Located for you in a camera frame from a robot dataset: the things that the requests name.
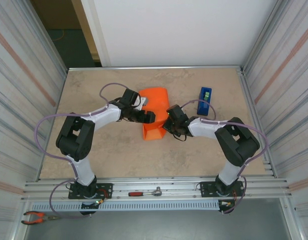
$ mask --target pliers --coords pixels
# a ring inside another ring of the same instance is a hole
[[[25,224],[25,225],[35,225],[35,224],[41,224],[43,222],[45,222],[46,220],[56,220],[56,219],[60,219],[60,217],[56,217],[56,216],[46,216],[45,213],[41,213],[41,212],[36,212],[36,211],[27,211],[25,212],[23,215],[26,216],[26,215],[36,215],[38,216],[39,218],[34,220],[34,221],[24,221],[22,220],[21,223],[22,224]]]

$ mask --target white wall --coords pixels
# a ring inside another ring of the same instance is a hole
[[[241,65],[276,0],[82,0],[103,66]]]

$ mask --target corrugated metal wall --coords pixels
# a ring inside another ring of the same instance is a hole
[[[287,178],[308,237],[308,0],[288,2],[246,75],[276,174]]]
[[[0,0],[0,239],[10,231],[25,181],[34,181],[41,165],[33,129],[55,113],[66,77],[33,14],[27,1]],[[51,124],[39,131],[43,145]]]

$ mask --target floor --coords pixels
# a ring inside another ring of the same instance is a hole
[[[136,91],[165,87],[171,106],[197,99],[201,87],[211,87],[211,104],[216,109],[217,120],[240,117],[252,125],[235,68],[73,70],[68,73],[58,113],[88,113],[103,107],[99,90],[110,82],[123,83]],[[123,91],[120,86],[110,86],[104,95],[112,100]],[[193,103],[184,111],[188,116],[195,116],[196,109],[197,104]],[[63,121],[61,117],[55,120],[47,148],[49,153],[59,156],[55,141]],[[160,140],[144,141],[142,124],[125,121],[110,123],[94,134],[89,158],[99,178],[215,176],[226,162],[215,139],[189,137],[186,142],[180,142],[166,134]],[[245,174],[265,174],[262,159],[253,161]],[[70,178],[73,172],[67,162],[46,157],[40,177]]]
[[[215,210],[97,212],[29,226],[25,240],[291,240],[279,199],[246,199]]]
[[[79,29],[47,30],[67,68],[93,68],[95,65],[84,34]]]

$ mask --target blue box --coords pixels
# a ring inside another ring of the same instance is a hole
[[[200,100],[204,100],[205,94],[209,93],[209,97],[207,99],[207,102],[210,103],[210,99],[212,97],[212,89],[208,88],[208,87],[202,87],[202,89],[200,90],[200,94],[199,94],[199,99]],[[204,103],[204,102],[198,102],[198,107],[197,107],[197,114],[198,115],[204,115],[204,116],[208,116],[208,112],[209,112],[209,105]]]

